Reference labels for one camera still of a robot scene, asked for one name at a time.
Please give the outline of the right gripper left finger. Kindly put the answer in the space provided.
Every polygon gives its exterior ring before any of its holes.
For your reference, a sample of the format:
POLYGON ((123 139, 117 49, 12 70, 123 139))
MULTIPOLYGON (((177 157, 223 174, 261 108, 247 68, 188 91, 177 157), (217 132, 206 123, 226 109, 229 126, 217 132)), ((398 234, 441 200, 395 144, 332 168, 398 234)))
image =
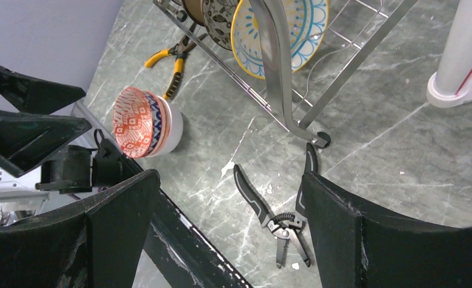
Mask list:
POLYGON ((159 195, 149 169, 0 226, 0 287, 131 287, 159 195))

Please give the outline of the red patterned bowl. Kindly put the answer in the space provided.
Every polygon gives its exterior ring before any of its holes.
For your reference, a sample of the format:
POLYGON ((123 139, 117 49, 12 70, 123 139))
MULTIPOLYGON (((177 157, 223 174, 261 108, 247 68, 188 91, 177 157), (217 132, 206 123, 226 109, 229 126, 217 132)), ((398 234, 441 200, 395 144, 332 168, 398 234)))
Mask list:
POLYGON ((178 146, 184 131, 182 113, 175 105, 135 87, 118 95, 112 124, 117 144, 130 158, 168 154, 178 146))

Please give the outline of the brown floral bowl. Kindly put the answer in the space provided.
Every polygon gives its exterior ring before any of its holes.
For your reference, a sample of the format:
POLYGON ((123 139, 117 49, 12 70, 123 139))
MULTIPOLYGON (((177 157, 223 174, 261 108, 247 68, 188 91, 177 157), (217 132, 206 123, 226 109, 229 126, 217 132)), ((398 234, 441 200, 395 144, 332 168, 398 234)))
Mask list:
POLYGON ((204 0, 202 15, 211 39, 223 49, 232 50, 231 28, 238 0, 204 0))

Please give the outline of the beige dark rimmed bowl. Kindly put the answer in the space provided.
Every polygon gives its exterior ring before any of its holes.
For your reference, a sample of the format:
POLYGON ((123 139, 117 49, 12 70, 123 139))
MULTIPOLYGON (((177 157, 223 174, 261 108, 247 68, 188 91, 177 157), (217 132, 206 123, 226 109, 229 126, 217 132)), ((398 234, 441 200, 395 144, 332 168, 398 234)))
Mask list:
POLYGON ((187 15, 198 25, 204 26, 202 0, 181 0, 181 5, 187 15))

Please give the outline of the steel dish rack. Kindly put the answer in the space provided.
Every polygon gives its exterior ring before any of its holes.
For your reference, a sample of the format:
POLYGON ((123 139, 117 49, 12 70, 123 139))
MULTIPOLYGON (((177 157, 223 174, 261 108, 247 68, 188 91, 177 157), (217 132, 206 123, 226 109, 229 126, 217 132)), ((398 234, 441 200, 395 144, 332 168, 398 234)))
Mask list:
POLYGON ((330 136, 309 126, 414 2, 239 1, 231 51, 217 45, 181 1, 156 5, 280 126, 324 149, 330 136), (308 81, 294 89, 294 73, 312 74, 330 56, 340 59, 340 66, 320 94, 308 81))

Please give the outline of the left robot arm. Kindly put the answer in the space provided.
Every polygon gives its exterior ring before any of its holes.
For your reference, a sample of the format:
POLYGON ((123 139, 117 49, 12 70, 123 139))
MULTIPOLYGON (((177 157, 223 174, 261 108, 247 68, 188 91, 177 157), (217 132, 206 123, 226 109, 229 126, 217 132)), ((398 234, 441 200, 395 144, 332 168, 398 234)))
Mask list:
POLYGON ((80 104, 85 91, 0 65, 0 203, 43 202, 124 178, 122 155, 80 104))

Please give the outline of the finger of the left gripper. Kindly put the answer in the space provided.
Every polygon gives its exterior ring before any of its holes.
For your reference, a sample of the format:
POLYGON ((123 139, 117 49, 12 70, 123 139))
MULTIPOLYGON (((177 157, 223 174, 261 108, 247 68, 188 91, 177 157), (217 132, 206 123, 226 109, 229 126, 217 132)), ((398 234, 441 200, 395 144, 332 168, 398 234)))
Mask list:
POLYGON ((84 118, 0 110, 0 167, 21 177, 91 128, 84 118))
POLYGON ((51 82, 0 65, 0 94, 18 111, 49 115, 86 95, 77 86, 51 82))

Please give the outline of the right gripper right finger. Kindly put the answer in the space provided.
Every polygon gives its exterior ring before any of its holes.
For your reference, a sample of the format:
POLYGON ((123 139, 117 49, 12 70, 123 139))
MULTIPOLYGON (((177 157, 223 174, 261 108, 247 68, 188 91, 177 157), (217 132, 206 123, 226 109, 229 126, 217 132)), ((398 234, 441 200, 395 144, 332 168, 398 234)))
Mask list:
POLYGON ((302 188, 323 287, 472 287, 472 226, 402 215, 313 172, 302 188))

